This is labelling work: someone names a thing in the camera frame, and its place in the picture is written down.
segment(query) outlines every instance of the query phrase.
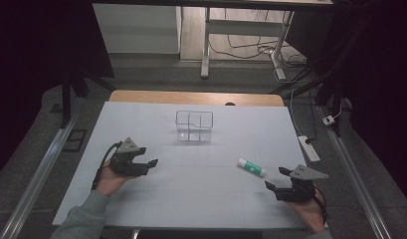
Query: wall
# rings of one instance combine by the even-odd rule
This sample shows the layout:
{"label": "wall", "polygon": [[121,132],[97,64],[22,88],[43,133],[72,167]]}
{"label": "wall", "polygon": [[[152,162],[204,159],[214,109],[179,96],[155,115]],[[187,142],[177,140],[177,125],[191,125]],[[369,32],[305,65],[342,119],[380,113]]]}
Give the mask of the wall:
{"label": "wall", "polygon": [[94,4],[109,53],[178,54],[177,8]]}

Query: sleeve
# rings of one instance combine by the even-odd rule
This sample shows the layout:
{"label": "sleeve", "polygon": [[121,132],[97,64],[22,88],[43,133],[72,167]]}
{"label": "sleeve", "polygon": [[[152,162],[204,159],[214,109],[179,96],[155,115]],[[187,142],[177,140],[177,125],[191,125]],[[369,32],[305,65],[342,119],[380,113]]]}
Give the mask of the sleeve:
{"label": "sleeve", "polygon": [[92,191],[85,203],[70,210],[67,219],[52,235],[52,239],[77,239],[101,237],[106,222],[106,207],[109,197]]}
{"label": "sleeve", "polygon": [[322,232],[317,232],[315,234],[312,234],[305,239],[333,239],[332,235],[330,235],[329,230],[325,230]]}

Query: power strip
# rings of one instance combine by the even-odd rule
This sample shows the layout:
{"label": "power strip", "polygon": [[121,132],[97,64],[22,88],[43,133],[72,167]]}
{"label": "power strip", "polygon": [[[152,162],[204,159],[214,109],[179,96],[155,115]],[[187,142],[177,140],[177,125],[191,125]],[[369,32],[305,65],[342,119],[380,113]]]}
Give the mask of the power strip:
{"label": "power strip", "polygon": [[320,161],[320,158],[315,152],[314,147],[312,147],[311,143],[306,143],[305,142],[306,140],[307,140],[306,136],[299,136],[300,145],[305,150],[305,155],[308,157],[308,160],[310,162]]}

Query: wooden tabletop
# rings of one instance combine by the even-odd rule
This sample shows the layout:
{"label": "wooden tabletop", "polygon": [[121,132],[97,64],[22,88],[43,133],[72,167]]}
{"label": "wooden tabletop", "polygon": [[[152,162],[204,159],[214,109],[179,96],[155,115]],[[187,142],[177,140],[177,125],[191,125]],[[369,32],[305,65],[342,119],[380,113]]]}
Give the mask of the wooden tabletop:
{"label": "wooden tabletop", "polygon": [[277,95],[190,93],[190,92],[151,92],[114,91],[110,102],[218,105],[234,103],[243,107],[283,107],[284,102]]}

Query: clear plastic container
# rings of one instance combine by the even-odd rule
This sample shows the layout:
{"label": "clear plastic container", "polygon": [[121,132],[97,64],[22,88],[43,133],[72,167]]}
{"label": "clear plastic container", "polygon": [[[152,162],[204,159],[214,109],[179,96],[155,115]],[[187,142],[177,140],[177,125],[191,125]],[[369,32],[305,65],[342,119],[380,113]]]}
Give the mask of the clear plastic container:
{"label": "clear plastic container", "polygon": [[179,111],[175,120],[178,140],[210,141],[213,127],[213,113]]}

